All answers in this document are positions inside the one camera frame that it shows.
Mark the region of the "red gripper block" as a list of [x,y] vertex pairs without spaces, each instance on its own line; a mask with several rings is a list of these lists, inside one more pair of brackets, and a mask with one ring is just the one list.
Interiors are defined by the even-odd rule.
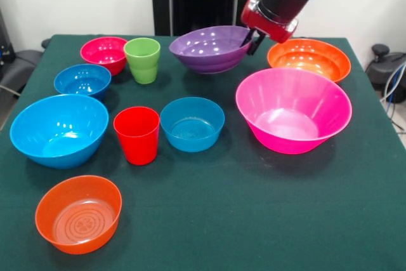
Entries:
[[268,36],[277,43],[284,43],[293,35],[298,26],[297,18],[294,18],[288,23],[280,23],[269,19],[259,9],[258,0],[247,0],[240,19],[249,29],[249,32],[240,45],[241,47],[251,41],[254,32],[259,34],[258,38],[251,42],[247,50],[247,55],[249,56],[255,54],[265,36]]

